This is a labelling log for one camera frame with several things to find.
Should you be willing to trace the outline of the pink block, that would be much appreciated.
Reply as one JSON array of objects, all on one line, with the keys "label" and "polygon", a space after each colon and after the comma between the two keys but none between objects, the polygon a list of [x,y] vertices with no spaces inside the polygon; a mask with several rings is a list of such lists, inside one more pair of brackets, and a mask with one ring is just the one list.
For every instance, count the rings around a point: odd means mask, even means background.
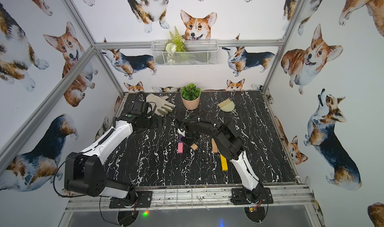
[{"label": "pink block", "polygon": [[178,143],[178,154],[183,153],[183,147],[184,147],[184,144],[182,142],[179,142]]}]

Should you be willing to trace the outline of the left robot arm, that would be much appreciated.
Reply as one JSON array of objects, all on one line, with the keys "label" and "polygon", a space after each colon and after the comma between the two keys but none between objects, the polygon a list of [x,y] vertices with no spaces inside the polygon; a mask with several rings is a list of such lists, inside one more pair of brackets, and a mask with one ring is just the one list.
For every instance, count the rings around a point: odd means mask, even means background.
[{"label": "left robot arm", "polygon": [[111,128],[98,140],[80,153],[69,154],[65,163],[65,190],[91,197],[135,201],[135,187],[110,180],[104,164],[109,155],[131,134],[162,125],[162,118],[153,115],[156,107],[154,102],[133,101],[131,108],[115,117]]}]

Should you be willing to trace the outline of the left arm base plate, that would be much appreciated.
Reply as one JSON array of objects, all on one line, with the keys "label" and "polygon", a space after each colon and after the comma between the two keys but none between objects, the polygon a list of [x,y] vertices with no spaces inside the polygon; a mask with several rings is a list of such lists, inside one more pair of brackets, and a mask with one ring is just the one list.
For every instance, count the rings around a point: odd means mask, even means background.
[{"label": "left arm base plate", "polygon": [[149,208],[152,202],[152,195],[152,191],[132,191],[123,199],[111,198],[109,208]]}]

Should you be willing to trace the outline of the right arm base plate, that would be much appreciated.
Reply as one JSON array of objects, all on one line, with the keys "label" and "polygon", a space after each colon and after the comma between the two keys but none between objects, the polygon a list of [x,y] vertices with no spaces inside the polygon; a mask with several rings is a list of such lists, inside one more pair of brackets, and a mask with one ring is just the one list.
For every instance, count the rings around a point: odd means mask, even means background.
[{"label": "right arm base plate", "polygon": [[230,201],[234,205],[273,204],[274,199],[270,188],[263,188],[259,194],[254,194],[245,188],[231,189]]}]

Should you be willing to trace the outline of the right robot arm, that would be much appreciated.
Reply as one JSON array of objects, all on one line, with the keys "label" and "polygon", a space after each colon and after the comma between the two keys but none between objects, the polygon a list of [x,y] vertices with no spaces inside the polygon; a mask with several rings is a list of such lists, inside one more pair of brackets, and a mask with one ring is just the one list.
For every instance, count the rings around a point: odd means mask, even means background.
[{"label": "right robot arm", "polygon": [[200,117],[175,119],[175,122],[184,144],[192,146],[201,134],[208,135],[214,139],[218,152],[234,165],[243,186],[242,193],[231,198],[234,205],[261,202],[264,186],[248,160],[239,132],[232,124],[214,123]]}]

